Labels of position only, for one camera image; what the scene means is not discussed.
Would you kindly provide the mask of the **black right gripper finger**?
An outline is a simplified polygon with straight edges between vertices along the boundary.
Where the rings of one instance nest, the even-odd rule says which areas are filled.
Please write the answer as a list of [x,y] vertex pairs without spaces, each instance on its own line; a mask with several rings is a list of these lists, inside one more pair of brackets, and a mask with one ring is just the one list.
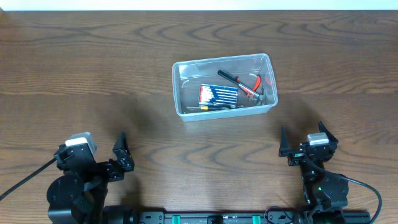
[[280,133],[280,146],[279,146],[279,157],[287,157],[290,153],[290,144],[287,139],[287,135],[284,127],[281,127]]
[[322,135],[320,144],[338,144],[337,138],[326,128],[322,121],[318,122],[318,129]]

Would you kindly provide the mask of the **black yellow screwdriver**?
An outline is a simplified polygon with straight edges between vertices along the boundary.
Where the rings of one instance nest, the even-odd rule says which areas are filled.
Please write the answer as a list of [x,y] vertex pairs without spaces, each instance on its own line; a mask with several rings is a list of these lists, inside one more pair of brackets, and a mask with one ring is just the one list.
[[228,105],[218,105],[218,106],[188,106],[188,110],[201,110],[201,111],[220,111],[220,110],[231,110],[244,108],[243,105],[240,106],[228,106]]

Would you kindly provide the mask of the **red handled pliers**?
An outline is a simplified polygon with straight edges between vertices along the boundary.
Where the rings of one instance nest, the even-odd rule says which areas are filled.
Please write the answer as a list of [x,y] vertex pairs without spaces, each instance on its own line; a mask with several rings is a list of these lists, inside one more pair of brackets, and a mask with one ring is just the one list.
[[238,77],[236,77],[236,81],[238,82],[238,87],[245,92],[247,97],[250,96],[255,96],[256,98],[259,98],[261,94],[259,94],[257,92],[257,89],[260,87],[261,85],[261,76],[260,75],[256,75],[256,83],[254,84],[254,86],[252,88],[250,88],[249,86],[247,86],[246,84],[244,84]]

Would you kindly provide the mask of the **small claw hammer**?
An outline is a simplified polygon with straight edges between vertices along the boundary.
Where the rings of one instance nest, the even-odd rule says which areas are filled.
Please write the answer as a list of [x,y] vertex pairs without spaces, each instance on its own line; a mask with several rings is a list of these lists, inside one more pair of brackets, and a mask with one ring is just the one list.
[[[238,82],[236,81],[236,77],[233,77],[233,76],[227,74],[226,72],[224,72],[222,70],[218,70],[217,74],[238,86]],[[260,87],[257,89],[257,92],[259,94],[261,94],[259,98],[256,98],[255,96],[250,96],[250,97],[248,97],[248,100],[249,100],[250,103],[255,103],[256,106],[261,106],[261,105],[264,104],[264,100],[265,100],[265,97],[266,97],[265,96],[266,88],[262,84],[262,81],[261,81]]]

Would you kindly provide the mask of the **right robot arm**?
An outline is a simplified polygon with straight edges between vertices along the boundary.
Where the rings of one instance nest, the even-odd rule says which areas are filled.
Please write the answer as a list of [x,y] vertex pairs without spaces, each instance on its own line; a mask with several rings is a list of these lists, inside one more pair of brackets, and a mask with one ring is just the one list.
[[281,128],[279,157],[286,157],[289,166],[299,166],[303,180],[303,195],[307,202],[293,215],[293,223],[344,222],[342,208],[347,206],[348,182],[342,175],[327,172],[324,163],[329,161],[338,146],[337,138],[322,122],[319,132],[309,134],[300,147],[293,149]]

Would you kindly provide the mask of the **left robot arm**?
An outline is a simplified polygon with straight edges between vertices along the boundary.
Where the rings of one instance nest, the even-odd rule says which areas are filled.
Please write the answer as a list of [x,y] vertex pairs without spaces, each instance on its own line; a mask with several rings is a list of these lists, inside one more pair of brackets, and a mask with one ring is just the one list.
[[48,216],[52,223],[138,223],[139,216],[124,205],[106,206],[108,184],[124,179],[135,163],[122,132],[112,148],[116,156],[96,162],[97,145],[91,133],[71,135],[53,155],[63,175],[47,190]]

